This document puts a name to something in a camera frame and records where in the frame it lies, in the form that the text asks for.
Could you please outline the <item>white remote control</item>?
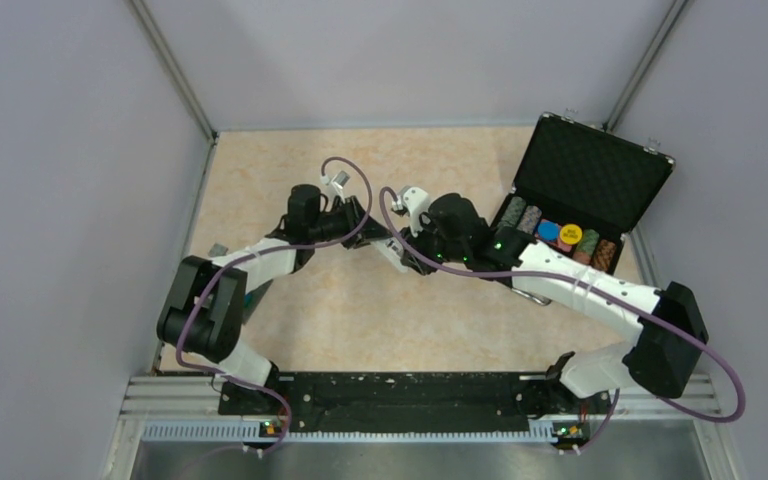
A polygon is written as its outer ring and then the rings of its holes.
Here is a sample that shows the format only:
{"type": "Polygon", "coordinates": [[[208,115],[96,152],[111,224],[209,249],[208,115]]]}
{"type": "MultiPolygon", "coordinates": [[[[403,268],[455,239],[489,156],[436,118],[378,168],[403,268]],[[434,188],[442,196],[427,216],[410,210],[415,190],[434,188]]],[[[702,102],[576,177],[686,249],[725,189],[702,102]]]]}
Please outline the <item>white remote control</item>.
{"type": "Polygon", "coordinates": [[[402,264],[404,253],[402,245],[393,238],[375,240],[371,245],[400,273],[407,273],[409,268],[402,264]]]}

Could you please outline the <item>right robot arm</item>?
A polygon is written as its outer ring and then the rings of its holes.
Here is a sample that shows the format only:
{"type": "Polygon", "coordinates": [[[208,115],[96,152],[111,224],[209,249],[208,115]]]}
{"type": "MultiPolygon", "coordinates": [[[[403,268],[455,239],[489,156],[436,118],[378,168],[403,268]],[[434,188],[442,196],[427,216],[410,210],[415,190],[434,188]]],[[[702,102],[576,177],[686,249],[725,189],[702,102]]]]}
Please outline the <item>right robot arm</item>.
{"type": "Polygon", "coordinates": [[[392,203],[407,216],[403,231],[410,249],[433,263],[461,262],[487,280],[557,302],[601,322],[621,341],[562,359],[560,376],[546,385],[549,404],[572,412],[603,390],[638,385],[651,394],[677,399],[701,356],[695,343],[708,341],[693,291],[678,282],[659,289],[618,279],[582,264],[533,234],[502,222],[490,226],[472,202],[457,193],[432,199],[408,187],[392,203]],[[695,342],[688,342],[690,335],[695,342]]]}

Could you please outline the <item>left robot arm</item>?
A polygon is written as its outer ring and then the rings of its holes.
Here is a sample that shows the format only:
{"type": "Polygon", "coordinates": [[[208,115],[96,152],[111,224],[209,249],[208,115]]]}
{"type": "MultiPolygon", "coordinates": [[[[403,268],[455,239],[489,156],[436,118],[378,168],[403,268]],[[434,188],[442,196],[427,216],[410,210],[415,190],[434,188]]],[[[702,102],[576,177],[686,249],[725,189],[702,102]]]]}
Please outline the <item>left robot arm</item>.
{"type": "Polygon", "coordinates": [[[316,249],[382,247],[390,232],[354,197],[329,198],[311,184],[294,186],[276,228],[256,244],[179,264],[156,333],[180,365],[235,384],[257,413],[279,404],[276,366],[241,338],[248,311],[271,283],[304,267],[316,249]]]}

